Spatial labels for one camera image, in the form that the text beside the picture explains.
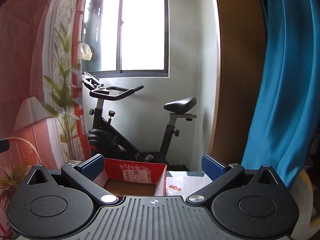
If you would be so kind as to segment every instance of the window frame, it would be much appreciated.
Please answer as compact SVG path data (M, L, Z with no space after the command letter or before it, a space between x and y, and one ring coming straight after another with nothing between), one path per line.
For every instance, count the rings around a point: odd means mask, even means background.
M90 74L96 76L97 78L169 77L169 0L164 0L164 69L162 70L121 70L122 11L123 0L120 0L118 14L116 70L92 71Z

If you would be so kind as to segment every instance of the cardboard box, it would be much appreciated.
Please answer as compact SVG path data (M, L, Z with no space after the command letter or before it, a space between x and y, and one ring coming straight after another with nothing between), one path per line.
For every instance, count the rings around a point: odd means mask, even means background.
M105 159L105 174L96 183L122 199L125 195L164 196L167 166Z

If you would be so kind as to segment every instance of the sheer curtain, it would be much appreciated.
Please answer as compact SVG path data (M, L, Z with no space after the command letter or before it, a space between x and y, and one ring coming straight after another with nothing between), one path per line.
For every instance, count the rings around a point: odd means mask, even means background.
M0 235L5 212L35 163L60 168L90 156L79 59L85 0L0 0Z

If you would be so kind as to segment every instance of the metal screw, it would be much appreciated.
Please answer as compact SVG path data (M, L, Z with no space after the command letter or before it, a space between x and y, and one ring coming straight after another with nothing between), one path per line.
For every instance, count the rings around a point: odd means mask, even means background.
M115 195L111 195L111 194L103 195L101 197L101 201L103 201L104 203L112 203L116 200L117 200L117 197Z
M189 200L194 203L200 203L200 202L204 201L204 196L192 195L189 197Z

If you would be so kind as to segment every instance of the blue curtain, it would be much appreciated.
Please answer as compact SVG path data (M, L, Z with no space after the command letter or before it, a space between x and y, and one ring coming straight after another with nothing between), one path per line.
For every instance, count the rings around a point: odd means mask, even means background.
M271 164L290 187L320 121L320 2L261 2L267 49L242 165Z

